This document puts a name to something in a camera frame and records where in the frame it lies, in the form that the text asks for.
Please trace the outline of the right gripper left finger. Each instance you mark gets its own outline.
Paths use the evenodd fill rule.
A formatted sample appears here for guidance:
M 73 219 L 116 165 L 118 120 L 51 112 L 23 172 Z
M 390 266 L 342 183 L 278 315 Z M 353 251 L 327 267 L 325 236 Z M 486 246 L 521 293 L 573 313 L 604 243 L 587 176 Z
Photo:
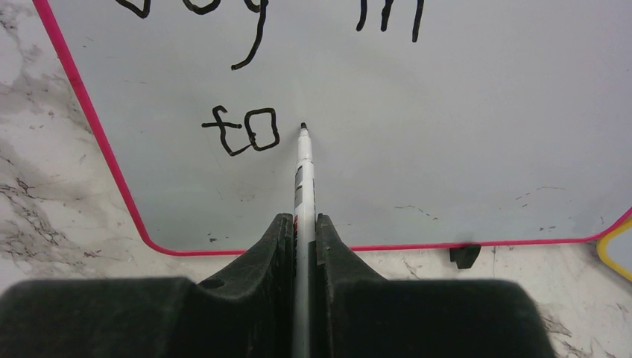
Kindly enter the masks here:
M 1 296 L 3 357 L 288 357 L 292 217 L 201 282 L 29 280 Z

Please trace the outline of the red framed whiteboard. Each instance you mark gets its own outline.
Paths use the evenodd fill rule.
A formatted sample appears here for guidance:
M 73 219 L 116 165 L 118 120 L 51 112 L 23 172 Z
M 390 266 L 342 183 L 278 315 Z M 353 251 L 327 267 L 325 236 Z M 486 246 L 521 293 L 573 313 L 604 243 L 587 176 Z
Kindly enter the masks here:
M 142 241 L 239 254 L 597 239 L 631 215 L 629 1 L 36 1 Z

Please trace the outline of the black whiteboard marker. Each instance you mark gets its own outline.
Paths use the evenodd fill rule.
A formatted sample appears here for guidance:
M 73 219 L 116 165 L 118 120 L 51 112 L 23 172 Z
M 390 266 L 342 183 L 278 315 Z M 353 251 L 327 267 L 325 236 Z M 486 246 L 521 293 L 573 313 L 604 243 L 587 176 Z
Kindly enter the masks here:
M 312 141 L 306 123 L 300 124 L 294 191 L 294 314 L 293 357 L 313 354 L 315 314 L 315 168 Z

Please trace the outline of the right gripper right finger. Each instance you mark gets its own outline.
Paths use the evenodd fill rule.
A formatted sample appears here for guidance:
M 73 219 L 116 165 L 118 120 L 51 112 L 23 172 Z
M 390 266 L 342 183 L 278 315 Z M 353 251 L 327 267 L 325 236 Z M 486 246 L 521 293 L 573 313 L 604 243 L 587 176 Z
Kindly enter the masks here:
M 315 224 L 317 357 L 553 357 L 535 303 L 506 280 L 389 280 Z

